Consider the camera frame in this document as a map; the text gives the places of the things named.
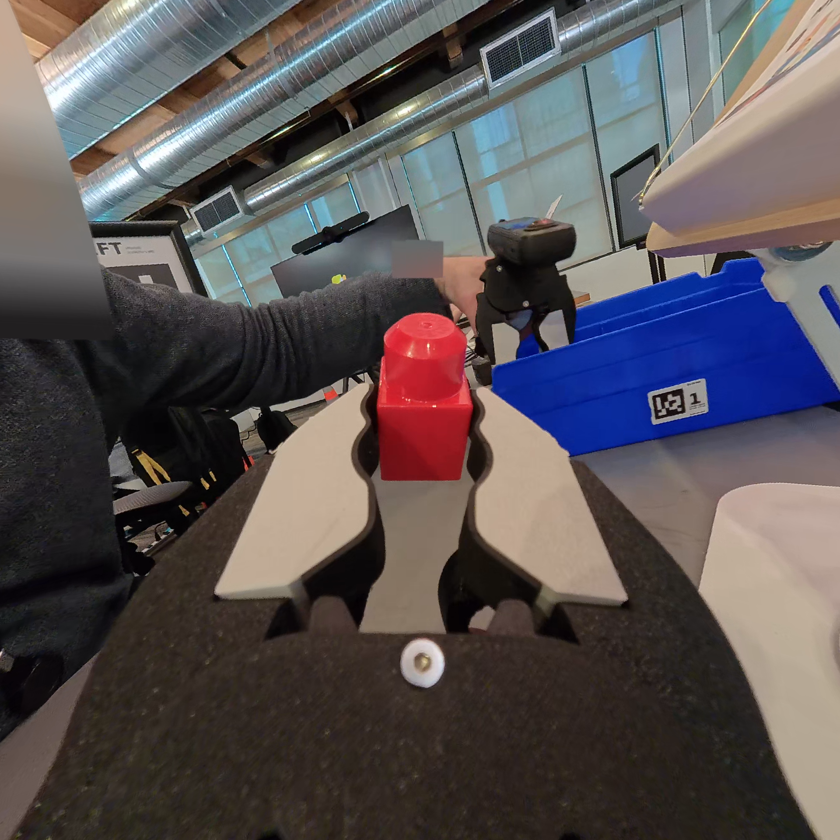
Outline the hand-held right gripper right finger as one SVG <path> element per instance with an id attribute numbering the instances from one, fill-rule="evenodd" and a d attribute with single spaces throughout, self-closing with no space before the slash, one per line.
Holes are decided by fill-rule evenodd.
<path id="1" fill-rule="evenodd" d="M 454 554 L 454 597 L 477 610 L 521 600 L 539 622 L 558 605 L 624 605 L 569 453 L 491 389 L 473 398 L 466 466 L 474 484 Z"/>

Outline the black webcam bar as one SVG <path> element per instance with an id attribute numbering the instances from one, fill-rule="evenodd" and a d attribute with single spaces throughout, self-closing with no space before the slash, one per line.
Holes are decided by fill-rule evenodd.
<path id="1" fill-rule="evenodd" d="M 320 232 L 297 242 L 291 247 L 291 252 L 294 256 L 303 256 L 339 243 L 343 241 L 343 238 L 367 225 L 369 221 L 368 212 L 357 213 L 337 224 L 325 226 Z"/>

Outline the silver air duct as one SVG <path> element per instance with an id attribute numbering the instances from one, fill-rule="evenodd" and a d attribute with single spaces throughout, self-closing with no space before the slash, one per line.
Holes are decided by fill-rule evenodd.
<path id="1" fill-rule="evenodd" d="M 677 2 L 11 2 L 91 220 L 186 219 L 442 82 L 553 9 L 560 61 Z"/>

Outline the large dark display screen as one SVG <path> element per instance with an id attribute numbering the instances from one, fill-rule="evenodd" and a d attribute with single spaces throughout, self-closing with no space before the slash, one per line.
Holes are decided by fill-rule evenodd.
<path id="1" fill-rule="evenodd" d="M 270 270 L 281 295 L 295 297 L 367 272 L 388 275 L 392 271 L 393 244 L 418 239 L 412 211 L 404 205 L 370 220 L 339 243 L 308 255 L 294 255 Z"/>

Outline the blue plastic bin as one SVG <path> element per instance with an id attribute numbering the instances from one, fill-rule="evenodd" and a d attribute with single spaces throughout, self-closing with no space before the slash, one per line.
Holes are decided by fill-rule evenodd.
<path id="1" fill-rule="evenodd" d="M 589 304 L 574 342 L 499 364 L 492 389 L 571 455 L 838 402 L 755 259 Z"/>

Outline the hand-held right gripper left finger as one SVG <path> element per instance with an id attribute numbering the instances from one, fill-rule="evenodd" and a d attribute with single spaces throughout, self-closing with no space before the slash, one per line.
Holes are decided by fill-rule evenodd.
<path id="1" fill-rule="evenodd" d="M 278 447 L 217 582 L 228 601 L 288 599 L 299 616 L 325 595 L 361 619 L 385 565 L 376 388 L 357 385 Z"/>

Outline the person's dark sweater torso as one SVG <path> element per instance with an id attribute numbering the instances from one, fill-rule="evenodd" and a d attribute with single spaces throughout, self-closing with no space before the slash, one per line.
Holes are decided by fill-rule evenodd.
<path id="1" fill-rule="evenodd" d="M 141 408 L 252 403 L 242 337 L 2 340 L 2 737 L 98 651 L 129 596 L 109 453 Z"/>

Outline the instruction board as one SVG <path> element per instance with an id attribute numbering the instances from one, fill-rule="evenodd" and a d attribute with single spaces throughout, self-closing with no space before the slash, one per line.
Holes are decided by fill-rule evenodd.
<path id="1" fill-rule="evenodd" d="M 750 88 L 646 190 L 663 256 L 815 245 L 839 231 L 838 2 L 798 2 Z"/>

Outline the black and white tag sign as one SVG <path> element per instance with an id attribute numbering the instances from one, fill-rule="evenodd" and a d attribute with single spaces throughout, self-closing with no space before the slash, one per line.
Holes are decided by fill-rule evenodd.
<path id="1" fill-rule="evenodd" d="M 172 220 L 89 223 L 98 260 L 111 273 L 207 297 L 182 227 Z"/>

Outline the grey desk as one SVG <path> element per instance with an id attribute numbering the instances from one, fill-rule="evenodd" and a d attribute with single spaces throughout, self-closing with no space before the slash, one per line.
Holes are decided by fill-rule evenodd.
<path id="1" fill-rule="evenodd" d="M 396 641 L 266 638 L 212 600 L 233 526 L 129 604 L 19 838 L 816 838 L 697 588 L 632 512 L 689 523 L 672 446 L 574 466 L 630 595 L 581 640 L 459 636 L 423 698 Z"/>

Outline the white document stand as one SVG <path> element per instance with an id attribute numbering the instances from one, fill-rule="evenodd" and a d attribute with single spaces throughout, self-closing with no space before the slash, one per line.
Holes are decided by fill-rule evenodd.
<path id="1" fill-rule="evenodd" d="M 756 250 L 838 390 L 838 242 Z M 787 407 L 800 363 L 772 362 L 723 395 L 745 417 Z M 700 595 L 733 647 L 776 758 L 816 838 L 838 838 L 838 486 L 763 483 L 717 504 Z"/>

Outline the red toy building block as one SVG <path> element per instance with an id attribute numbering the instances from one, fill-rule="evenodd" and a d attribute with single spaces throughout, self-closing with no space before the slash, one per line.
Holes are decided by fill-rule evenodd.
<path id="1" fill-rule="evenodd" d="M 456 481 L 473 414 L 466 337 L 431 312 L 410 314 L 384 338 L 376 424 L 383 481 Z"/>

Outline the person's left hand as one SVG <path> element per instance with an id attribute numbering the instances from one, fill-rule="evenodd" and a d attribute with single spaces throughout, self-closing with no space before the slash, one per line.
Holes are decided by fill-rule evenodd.
<path id="1" fill-rule="evenodd" d="M 484 291 L 480 276 L 487 261 L 479 256 L 446 256 L 443 275 L 435 279 L 436 287 L 448 303 L 476 325 L 477 296 Z"/>

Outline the small monitor on stand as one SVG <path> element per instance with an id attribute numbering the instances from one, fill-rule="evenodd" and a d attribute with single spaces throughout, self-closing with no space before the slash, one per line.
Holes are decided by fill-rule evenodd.
<path id="1" fill-rule="evenodd" d="M 648 250 L 647 237 L 652 223 L 640 209 L 640 196 L 659 163 L 656 143 L 610 174 L 618 248 L 633 246 L 643 251 L 654 284 L 666 278 L 665 263 L 662 257 Z"/>

